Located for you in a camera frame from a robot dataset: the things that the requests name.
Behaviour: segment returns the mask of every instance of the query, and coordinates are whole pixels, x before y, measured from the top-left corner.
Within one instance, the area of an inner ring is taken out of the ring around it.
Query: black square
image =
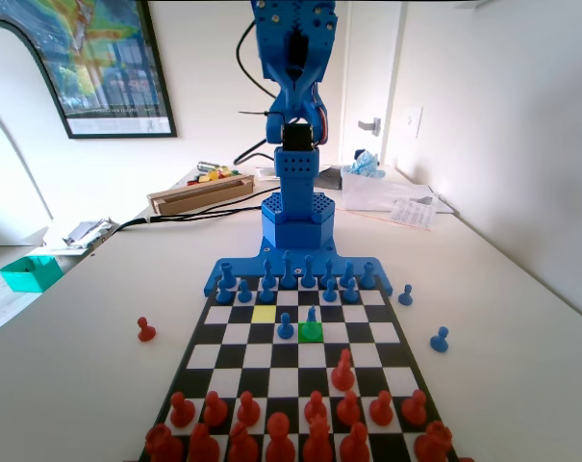
[[[377,397],[383,390],[389,391],[382,368],[355,368],[355,376],[362,397]]]
[[[299,395],[308,397],[314,390],[324,397],[329,396],[329,382],[327,370],[319,368],[299,369]]]
[[[215,362],[216,369],[241,369],[245,345],[221,345]]]
[[[280,344],[273,345],[271,351],[272,368],[298,368],[299,367],[299,345]]]
[[[320,318],[323,322],[344,322],[341,306],[321,306]]]
[[[299,291],[298,298],[300,306],[312,306],[320,303],[318,291]]]
[[[192,340],[195,345],[220,345],[225,330],[226,324],[201,324],[194,329]]]
[[[275,324],[258,323],[250,325],[248,334],[249,344],[271,344],[273,343],[273,330]]]
[[[380,362],[385,368],[405,368],[410,366],[402,344],[376,344]]]
[[[204,398],[212,380],[213,369],[184,369],[179,373],[174,388],[186,398]]]
[[[336,368],[342,357],[342,350],[350,349],[350,344],[324,344],[325,345],[325,363],[328,368]],[[350,365],[353,366],[352,354],[350,355]]]
[[[274,412],[283,412],[287,415],[290,434],[299,433],[299,398],[268,398],[265,422]]]
[[[395,462],[410,462],[410,454],[406,448],[402,433],[381,433],[369,435],[369,448],[374,462],[394,460]]]
[[[266,398],[269,390],[269,368],[242,369],[237,396],[250,392],[254,398]]]
[[[367,322],[348,322],[346,324],[348,341],[351,344],[373,344],[374,337]]]

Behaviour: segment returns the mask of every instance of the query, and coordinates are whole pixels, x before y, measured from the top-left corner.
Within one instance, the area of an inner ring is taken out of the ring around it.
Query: blue pawn
[[[333,262],[331,261],[331,258],[328,258],[325,262],[325,268],[326,272],[325,275],[320,278],[320,285],[326,289],[329,287],[327,285],[329,283],[329,279],[333,279],[333,276],[331,275],[331,270],[333,269]]]
[[[220,289],[220,292],[217,293],[215,296],[215,300],[218,303],[228,303],[233,298],[233,293],[226,290],[224,284],[222,284],[222,280],[217,283],[217,287]]]
[[[352,266],[352,262],[346,262],[346,268],[344,269],[344,276],[340,278],[340,285],[344,288],[348,287],[348,281],[352,279],[354,269]]]
[[[280,285],[285,289],[292,289],[297,283],[297,280],[292,275],[291,253],[288,251],[284,252],[282,261],[284,262],[284,276],[280,279]]]
[[[448,342],[445,337],[448,335],[448,329],[446,327],[441,327],[438,329],[438,335],[435,335],[429,339],[429,345],[435,349],[438,353],[444,353],[448,350]]]
[[[289,339],[294,332],[294,327],[291,324],[291,315],[282,313],[280,319],[282,323],[278,325],[278,336],[281,339]]]
[[[333,290],[334,287],[336,287],[336,281],[333,278],[330,278],[327,281],[327,290],[322,294],[325,301],[336,301],[338,298],[338,294]]]
[[[355,280],[350,279],[348,281],[348,287],[346,288],[346,290],[344,292],[342,292],[342,296],[343,296],[344,300],[346,300],[349,303],[354,303],[355,301],[357,301],[359,299],[359,293],[355,289],[356,285],[357,285],[357,283],[355,282]]]
[[[316,284],[316,278],[312,274],[312,266],[314,264],[312,255],[306,255],[305,261],[306,261],[306,273],[301,278],[301,286],[305,287],[306,289],[311,289]]]
[[[237,300],[241,303],[247,303],[252,299],[252,293],[248,289],[248,282],[242,279],[240,282],[240,292],[237,295]]]
[[[411,286],[410,284],[406,284],[404,286],[404,293],[399,295],[399,297],[397,298],[397,301],[399,301],[404,306],[412,305],[413,298],[410,296],[410,291],[412,289],[413,289],[413,286]]]
[[[364,289],[373,289],[376,287],[376,279],[374,278],[374,265],[367,262],[364,265],[364,275],[361,276],[361,287]]]

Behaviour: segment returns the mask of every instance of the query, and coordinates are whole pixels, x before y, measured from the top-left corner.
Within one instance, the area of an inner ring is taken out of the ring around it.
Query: framed poster
[[[176,137],[146,1],[0,0],[69,138]]]

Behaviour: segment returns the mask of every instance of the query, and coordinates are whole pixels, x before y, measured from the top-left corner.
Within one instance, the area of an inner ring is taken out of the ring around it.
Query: red chess piece
[[[229,462],[256,462],[259,458],[259,447],[254,438],[248,435],[243,422],[237,422],[231,429],[231,448]]]
[[[289,439],[289,418],[274,412],[267,421],[271,442],[267,445],[266,462],[294,462],[294,445]]]
[[[156,336],[156,329],[151,325],[147,325],[147,319],[143,316],[137,320],[137,324],[140,327],[139,340],[142,342],[149,342]]]
[[[440,421],[427,425],[425,435],[415,439],[418,462],[446,462],[446,453],[453,447],[453,435]]]
[[[350,390],[354,385],[355,375],[350,370],[350,350],[348,348],[342,350],[338,366],[331,372],[331,381],[342,392]]]
[[[355,392],[351,390],[347,391],[344,399],[338,403],[336,411],[338,413],[338,419],[343,424],[351,426],[355,422],[358,422],[361,411],[359,410],[359,404],[357,404],[357,395],[355,395]]]
[[[217,396],[216,392],[209,392],[205,396],[205,413],[203,420],[208,426],[218,426],[226,419],[229,406]]]
[[[220,456],[220,447],[217,441],[210,436],[210,431],[203,423],[197,423],[190,435],[190,462],[217,462]]]
[[[310,438],[303,445],[304,462],[331,462],[333,450],[329,444],[327,418],[316,415],[310,423]]]
[[[391,394],[387,390],[380,392],[378,398],[371,402],[369,415],[373,421],[381,426],[386,426],[393,420]]]
[[[237,418],[246,426],[252,426],[259,420],[261,415],[261,406],[252,398],[250,392],[243,392],[240,397],[241,406],[237,411]]]
[[[184,445],[171,436],[171,430],[159,423],[145,436],[145,452],[151,455],[151,462],[181,462]]]
[[[402,416],[412,425],[423,425],[427,419],[425,401],[427,398],[421,390],[415,390],[412,398],[402,401]]]
[[[322,395],[319,391],[314,390],[310,395],[310,400],[303,409],[303,415],[306,421],[310,423],[315,416],[327,417],[327,408],[322,403]]]
[[[350,429],[350,435],[340,444],[340,459],[342,462],[369,462],[369,449],[366,444],[367,428],[361,422],[356,422]]]
[[[194,404],[188,399],[184,399],[182,392],[171,395],[171,423],[178,428],[182,428],[192,422],[194,418]]]

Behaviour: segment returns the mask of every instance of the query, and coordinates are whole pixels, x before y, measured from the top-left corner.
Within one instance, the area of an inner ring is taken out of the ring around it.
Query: white table
[[[435,226],[338,211],[335,238],[341,255],[378,256],[394,296],[413,284],[413,306],[393,306],[458,454],[582,461],[582,318],[452,215]],[[260,243],[258,211],[134,226],[1,328],[0,462],[136,460],[214,262]],[[445,355],[429,346],[441,325]]]

